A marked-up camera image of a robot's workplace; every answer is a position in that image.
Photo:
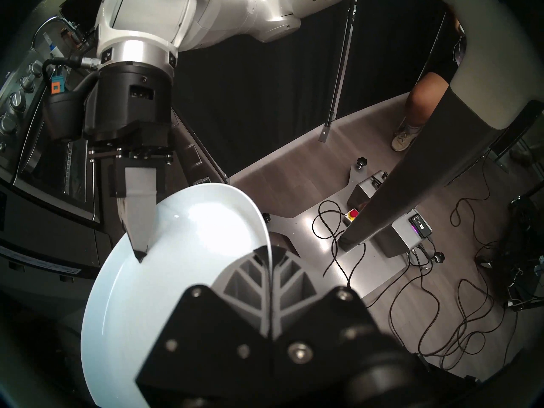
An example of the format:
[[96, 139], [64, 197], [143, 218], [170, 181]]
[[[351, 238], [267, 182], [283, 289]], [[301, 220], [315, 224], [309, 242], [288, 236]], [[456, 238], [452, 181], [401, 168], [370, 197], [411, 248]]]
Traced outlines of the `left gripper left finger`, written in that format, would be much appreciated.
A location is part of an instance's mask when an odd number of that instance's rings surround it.
[[269, 248], [188, 287], [135, 382], [149, 407], [263, 407], [269, 379]]

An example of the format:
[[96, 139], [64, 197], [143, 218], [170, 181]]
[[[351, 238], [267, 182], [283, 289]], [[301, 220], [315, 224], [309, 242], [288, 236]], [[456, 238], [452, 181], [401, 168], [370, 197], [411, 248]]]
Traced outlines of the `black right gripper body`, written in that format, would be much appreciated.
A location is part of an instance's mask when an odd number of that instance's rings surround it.
[[85, 103], [88, 158], [171, 161], [172, 85], [165, 71], [149, 64], [117, 62], [99, 69]]

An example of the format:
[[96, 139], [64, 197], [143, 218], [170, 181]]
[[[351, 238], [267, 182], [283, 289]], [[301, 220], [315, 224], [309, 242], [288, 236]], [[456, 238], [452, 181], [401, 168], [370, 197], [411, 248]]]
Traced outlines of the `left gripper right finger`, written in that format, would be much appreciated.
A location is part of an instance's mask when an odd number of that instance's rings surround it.
[[379, 331], [357, 293], [324, 287], [271, 248], [272, 397], [410, 397], [410, 355]]

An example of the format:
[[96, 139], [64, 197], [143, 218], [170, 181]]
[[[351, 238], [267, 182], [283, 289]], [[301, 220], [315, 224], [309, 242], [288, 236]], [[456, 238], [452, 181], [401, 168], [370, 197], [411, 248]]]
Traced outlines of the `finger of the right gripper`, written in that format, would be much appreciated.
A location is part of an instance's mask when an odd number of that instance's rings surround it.
[[110, 195], [139, 263], [149, 253], [157, 195], [165, 193], [165, 166], [163, 157], [115, 156], [108, 171]]

